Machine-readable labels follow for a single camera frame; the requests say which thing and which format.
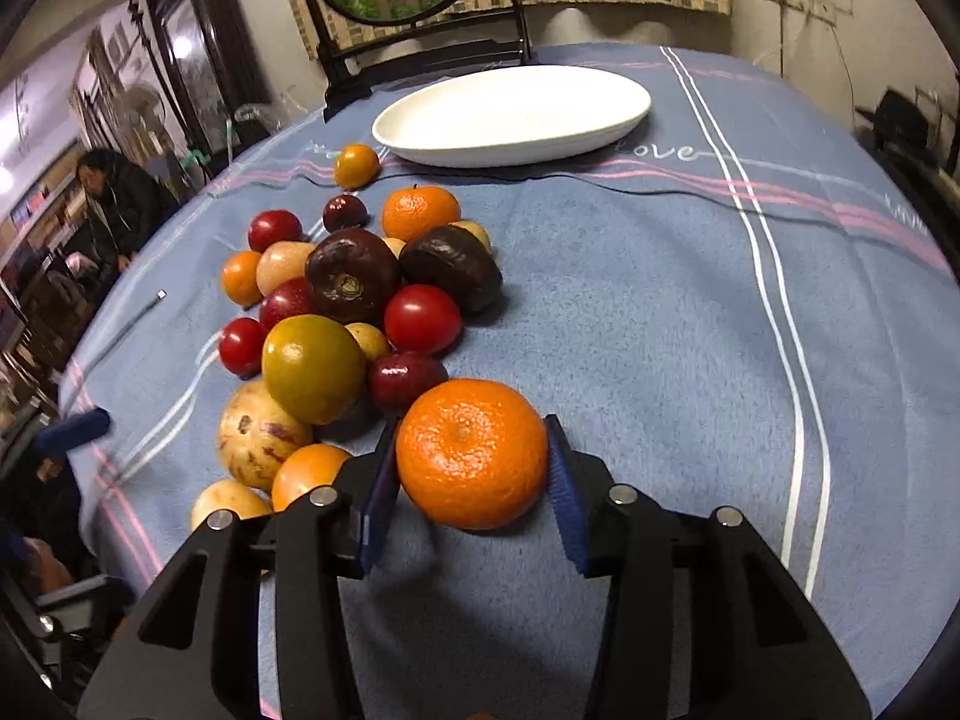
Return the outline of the orange mandarin near plate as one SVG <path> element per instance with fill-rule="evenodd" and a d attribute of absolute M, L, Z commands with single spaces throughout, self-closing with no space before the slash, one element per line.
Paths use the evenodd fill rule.
<path fill-rule="evenodd" d="M 459 200 L 439 185 L 399 188 L 387 197 L 381 223 L 387 238 L 404 242 L 420 238 L 433 227 L 460 220 Z"/>

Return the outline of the red tomato centre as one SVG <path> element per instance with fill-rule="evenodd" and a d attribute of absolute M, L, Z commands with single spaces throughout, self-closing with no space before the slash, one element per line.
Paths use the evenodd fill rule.
<path fill-rule="evenodd" d="M 443 289 L 410 284 L 399 289 L 384 312 L 384 335 L 398 351 L 443 353 L 459 340 L 462 316 Z"/>

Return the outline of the large orange mandarin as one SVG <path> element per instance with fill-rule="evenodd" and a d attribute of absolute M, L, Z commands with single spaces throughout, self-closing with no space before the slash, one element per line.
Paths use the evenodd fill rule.
<path fill-rule="evenodd" d="M 544 420 L 514 388 L 454 379 L 405 413 L 395 441 L 398 476 L 433 522 L 467 532 L 511 525 L 544 494 Z"/>

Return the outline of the red tomato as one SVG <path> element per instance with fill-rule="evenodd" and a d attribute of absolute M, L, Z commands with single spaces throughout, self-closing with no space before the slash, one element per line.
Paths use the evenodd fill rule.
<path fill-rule="evenodd" d="M 399 289 L 384 312 L 384 335 L 398 351 L 443 353 L 459 340 L 462 316 L 443 289 L 410 284 Z"/>
<path fill-rule="evenodd" d="M 277 242 L 302 242 L 301 221 L 288 210 L 265 210 L 259 213 L 247 228 L 247 245 L 263 254 Z"/>

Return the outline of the tan round fruit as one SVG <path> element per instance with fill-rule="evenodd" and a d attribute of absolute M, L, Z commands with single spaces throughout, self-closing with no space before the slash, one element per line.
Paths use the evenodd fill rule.
<path fill-rule="evenodd" d="M 304 268 L 314 246 L 310 242 L 280 241 L 270 245 L 257 263 L 256 283 L 267 298 L 287 281 L 304 277 Z"/>

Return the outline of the small pale striped fruit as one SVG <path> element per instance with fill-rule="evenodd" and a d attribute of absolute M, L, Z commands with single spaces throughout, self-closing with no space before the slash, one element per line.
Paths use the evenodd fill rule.
<path fill-rule="evenodd" d="M 485 250 L 491 254 L 493 252 L 493 244 L 491 243 L 490 236 L 488 232 L 485 231 L 485 228 L 477 221 L 473 220 L 459 220 L 454 222 L 455 227 L 459 229 L 464 229 L 464 231 L 470 232 L 472 236 L 477 239 L 480 244 L 485 247 Z"/>

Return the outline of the striped pepino melon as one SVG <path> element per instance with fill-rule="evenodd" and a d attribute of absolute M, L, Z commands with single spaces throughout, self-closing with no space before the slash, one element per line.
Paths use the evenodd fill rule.
<path fill-rule="evenodd" d="M 263 380 L 241 385 L 221 411 L 217 454 L 238 483 L 268 493 L 280 466 L 313 442 L 313 428 L 272 398 Z"/>

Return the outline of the pale yellow round fruit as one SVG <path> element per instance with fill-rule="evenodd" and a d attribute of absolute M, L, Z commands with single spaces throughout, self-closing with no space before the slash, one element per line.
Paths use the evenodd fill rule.
<path fill-rule="evenodd" d="M 190 512 L 190 528 L 197 530 L 206 517 L 221 509 L 235 512 L 239 518 L 262 517 L 272 513 L 272 507 L 262 494 L 235 479 L 220 479 L 206 486 L 195 499 Z"/>

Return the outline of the red tomato left edge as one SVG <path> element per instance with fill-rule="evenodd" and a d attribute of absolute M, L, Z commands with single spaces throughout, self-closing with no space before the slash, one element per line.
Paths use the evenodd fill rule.
<path fill-rule="evenodd" d="M 239 317 L 228 322 L 218 341 L 218 355 L 224 369 L 240 379 L 258 376 L 266 338 L 267 332 L 256 319 Z"/>

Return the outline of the round goldfish screen on stand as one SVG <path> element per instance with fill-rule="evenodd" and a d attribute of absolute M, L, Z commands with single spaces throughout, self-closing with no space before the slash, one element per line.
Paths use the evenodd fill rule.
<path fill-rule="evenodd" d="M 314 55 L 324 73 L 327 121 L 380 86 L 444 71 L 527 65 L 534 50 L 523 0 L 304 0 L 316 32 Z M 478 29 L 506 21 L 509 39 L 455 39 L 393 59 L 363 64 L 364 55 L 456 29 Z"/>

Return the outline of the small dark plum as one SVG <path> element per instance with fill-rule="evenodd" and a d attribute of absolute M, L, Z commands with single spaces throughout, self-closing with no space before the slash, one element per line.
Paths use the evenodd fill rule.
<path fill-rule="evenodd" d="M 322 210 L 322 224 L 327 232 L 364 227 L 370 221 L 366 205 L 353 193 L 339 193 L 332 197 Z"/>

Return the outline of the red tomato far left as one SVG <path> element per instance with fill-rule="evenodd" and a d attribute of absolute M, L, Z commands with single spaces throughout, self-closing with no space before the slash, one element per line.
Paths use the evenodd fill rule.
<path fill-rule="evenodd" d="M 247 245 L 263 254 L 277 242 L 302 242 L 301 221 L 288 210 L 265 210 L 259 213 L 247 228 Z"/>

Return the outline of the small yellow fruit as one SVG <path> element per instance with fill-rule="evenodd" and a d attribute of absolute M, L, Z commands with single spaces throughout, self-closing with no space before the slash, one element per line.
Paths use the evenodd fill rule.
<path fill-rule="evenodd" d="M 370 362 L 379 361 L 391 352 L 391 345 L 384 337 L 384 333 L 370 323 L 347 323 L 345 330 L 352 335 L 353 340 Z"/>

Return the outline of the small yellow-orange tomato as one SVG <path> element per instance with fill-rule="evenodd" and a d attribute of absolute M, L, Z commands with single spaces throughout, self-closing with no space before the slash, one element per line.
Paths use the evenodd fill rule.
<path fill-rule="evenodd" d="M 334 181 L 347 190 L 370 185 L 381 172 L 381 160 L 370 146 L 350 143 L 338 153 L 334 163 Z"/>

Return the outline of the dark wooden framed mirror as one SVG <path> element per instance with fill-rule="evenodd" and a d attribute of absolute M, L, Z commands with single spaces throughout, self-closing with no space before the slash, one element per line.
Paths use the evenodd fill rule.
<path fill-rule="evenodd" d="M 218 174 L 267 138 L 259 122 L 228 122 L 241 106 L 270 99 L 239 0 L 146 0 L 146 8 L 187 143 Z"/>

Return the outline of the orange tomato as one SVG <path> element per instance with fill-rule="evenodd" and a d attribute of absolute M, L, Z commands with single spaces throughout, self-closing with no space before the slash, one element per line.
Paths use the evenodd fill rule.
<path fill-rule="evenodd" d="M 272 507 L 275 512 L 286 507 L 317 486 L 334 483 L 343 463 L 352 456 L 347 450 L 331 444 L 311 444 L 293 452 L 278 468 L 272 483 Z"/>
<path fill-rule="evenodd" d="M 257 284 L 259 262 L 259 252 L 241 250 L 231 255 L 221 269 L 220 281 L 223 293 L 242 309 L 249 309 L 262 299 L 262 293 Z"/>

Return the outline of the red nectarine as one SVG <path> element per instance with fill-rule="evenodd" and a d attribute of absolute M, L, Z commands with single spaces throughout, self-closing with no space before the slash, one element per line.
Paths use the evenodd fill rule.
<path fill-rule="evenodd" d="M 291 317 L 317 312 L 313 288 L 304 277 L 291 278 L 263 298 L 259 307 L 259 322 L 265 332 Z"/>

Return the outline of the seated person in black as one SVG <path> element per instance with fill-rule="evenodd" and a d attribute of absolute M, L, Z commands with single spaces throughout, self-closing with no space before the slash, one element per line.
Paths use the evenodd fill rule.
<path fill-rule="evenodd" d="M 166 185 L 119 151 L 90 149 L 80 156 L 75 174 L 86 193 L 94 255 L 119 273 L 179 210 Z"/>

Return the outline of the white oval plate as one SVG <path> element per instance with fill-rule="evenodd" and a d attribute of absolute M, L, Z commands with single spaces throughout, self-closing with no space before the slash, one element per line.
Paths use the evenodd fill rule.
<path fill-rule="evenodd" d="M 425 86 L 386 107 L 371 133 L 395 156 L 423 166 L 528 166 L 612 145 L 651 109 L 651 93 L 628 76 L 526 65 Z"/>

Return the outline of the dark red plum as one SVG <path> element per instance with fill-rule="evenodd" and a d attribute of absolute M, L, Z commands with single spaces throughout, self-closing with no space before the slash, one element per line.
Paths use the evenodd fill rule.
<path fill-rule="evenodd" d="M 402 413 L 448 378 L 446 367 L 438 359 L 415 351 L 394 353 L 371 364 L 371 397 L 384 413 Z"/>

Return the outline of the green-yellow tomato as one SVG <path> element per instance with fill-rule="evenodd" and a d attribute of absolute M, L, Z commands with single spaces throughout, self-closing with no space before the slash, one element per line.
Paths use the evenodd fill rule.
<path fill-rule="evenodd" d="M 324 426 L 358 400 L 368 360 L 352 333 L 327 317 L 288 317 L 268 332 L 262 377 L 268 395 L 299 421 Z"/>

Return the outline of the dark purple fruit right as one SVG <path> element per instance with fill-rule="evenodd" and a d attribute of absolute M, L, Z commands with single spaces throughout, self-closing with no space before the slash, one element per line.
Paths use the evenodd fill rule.
<path fill-rule="evenodd" d="M 452 224 L 433 227 L 407 242 L 398 268 L 407 283 L 443 289 L 464 314 L 487 310 L 503 288 L 493 255 L 471 232 Z"/>

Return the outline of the dark purple fruit with calyx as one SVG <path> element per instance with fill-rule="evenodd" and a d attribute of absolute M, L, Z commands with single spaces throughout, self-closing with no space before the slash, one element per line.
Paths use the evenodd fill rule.
<path fill-rule="evenodd" d="M 400 288 L 397 255 L 366 229 L 332 232 L 306 260 L 304 275 L 321 316 L 379 325 Z"/>

